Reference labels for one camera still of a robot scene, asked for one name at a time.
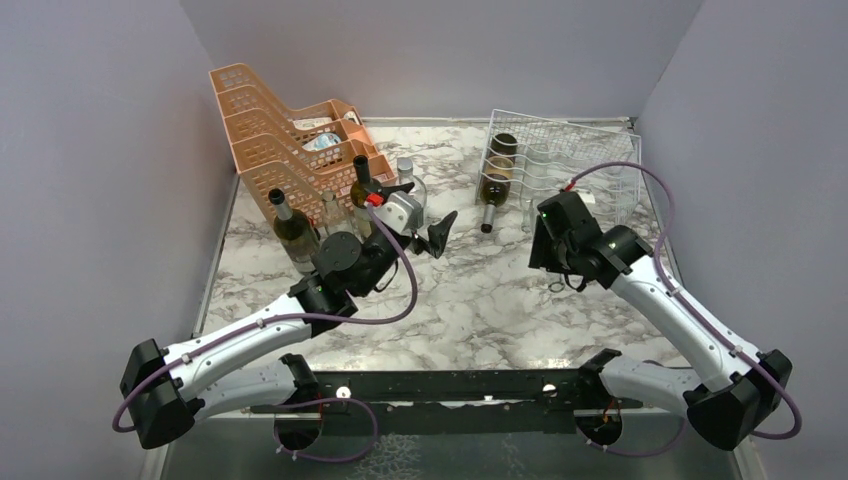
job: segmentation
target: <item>marble pattern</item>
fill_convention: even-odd
[[[531,234],[506,205],[495,231],[480,232],[474,190],[486,126],[369,125],[394,165],[412,157],[428,187],[428,217],[458,210],[448,248],[438,260],[411,257],[420,287],[406,319],[386,326],[343,324],[274,352],[303,354],[315,370],[427,370],[576,367],[604,347],[637,359],[685,365],[676,349],[635,309],[594,285],[583,293],[551,293],[543,272],[527,268]],[[644,200],[627,224],[647,239],[658,234]],[[249,193],[239,188],[203,333],[245,317],[285,294],[297,280],[291,262]],[[409,298],[403,270],[382,294],[356,299],[361,318],[399,312]]]

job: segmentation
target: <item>gray wall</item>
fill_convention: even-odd
[[[846,22],[844,0],[706,0],[637,123],[677,192],[687,286],[795,364],[804,430],[759,441],[775,480],[848,468]],[[779,413],[765,429],[790,424]]]
[[[701,0],[181,0],[216,66],[365,116],[635,116]]]
[[[173,0],[6,1],[0,45],[0,477],[134,478],[118,381],[189,335],[232,178],[212,64]]]

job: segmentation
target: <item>wine bottle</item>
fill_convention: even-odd
[[[483,210],[483,224],[480,231],[492,232],[492,223],[495,219],[495,210],[506,202],[509,196],[509,179],[512,178],[512,160],[507,157],[496,155],[486,160],[483,177],[480,184],[480,200],[486,204]]]
[[[318,237],[309,218],[300,210],[291,208],[286,195],[279,188],[268,192],[268,200],[277,212],[274,234],[283,244],[294,268],[303,274],[314,271],[312,255],[318,252]]]
[[[371,236],[374,231],[374,223],[368,210],[365,209],[365,198],[369,193],[377,191],[381,187],[380,182],[371,177],[368,167],[368,157],[357,155],[353,158],[353,169],[356,171],[356,181],[350,186],[350,201],[353,203],[353,218],[356,229],[363,239]]]
[[[425,215],[425,212],[427,210],[427,186],[424,185],[424,182],[420,178],[413,175],[412,160],[409,158],[399,158],[398,185],[403,185],[406,183],[411,183],[414,185],[412,187],[412,190],[409,191],[409,196],[421,204],[421,215],[419,216],[419,219],[416,224],[424,226],[424,219],[427,218]]]
[[[327,236],[336,232],[350,232],[355,235],[350,215],[339,205],[336,194],[332,190],[324,190],[321,193],[321,201],[324,202],[324,228],[327,230]]]

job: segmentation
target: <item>white marble surface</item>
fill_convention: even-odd
[[[411,156],[429,189],[428,216],[459,217],[438,260],[411,257],[419,302],[401,322],[341,325],[315,339],[266,355],[300,353],[314,370],[427,370],[576,367],[604,347],[637,359],[684,365],[675,348],[635,309],[597,285],[551,293],[545,275],[527,268],[531,235],[508,206],[495,231],[480,232],[474,189],[486,126],[370,126],[394,165]],[[627,222],[653,240],[658,228],[643,201]],[[239,188],[203,333],[245,317],[285,294],[297,273],[249,193]],[[355,299],[360,318],[399,312],[409,296],[402,269],[388,290]]]

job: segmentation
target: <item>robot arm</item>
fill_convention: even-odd
[[[587,382],[614,398],[631,398],[685,416],[707,441],[731,450],[773,410],[780,397],[737,352],[757,358],[785,386],[792,364],[778,350],[760,352],[730,331],[677,282],[657,277],[647,243],[627,227],[602,232],[575,192],[562,192],[538,207],[530,267],[583,277],[612,290],[639,310],[692,365],[669,369],[604,350],[581,367]],[[715,330],[731,338],[728,349],[683,307],[679,297],[702,313]]]
[[[412,246],[416,252],[438,257],[456,212],[430,226],[429,238],[424,240],[415,232],[420,227],[415,213],[421,205],[404,193],[408,187],[411,185],[375,192],[379,196],[369,197],[373,203],[380,204],[385,196],[388,200],[374,209],[374,215],[388,227],[400,248]],[[410,231],[411,236],[397,233]],[[242,367],[337,327],[339,317],[357,312],[351,296],[368,295],[398,258],[398,251],[379,229],[362,243],[350,233],[335,233],[313,256],[316,271],[260,311],[211,334],[163,349],[153,339],[137,345],[127,362],[121,392],[127,399],[137,390],[127,410],[133,420],[131,430],[138,434],[142,447],[169,443],[196,421],[218,413],[314,398],[317,381],[299,355],[285,355],[259,368]],[[149,377],[160,370],[164,373],[150,382]],[[121,431],[118,420],[120,412],[113,427]]]

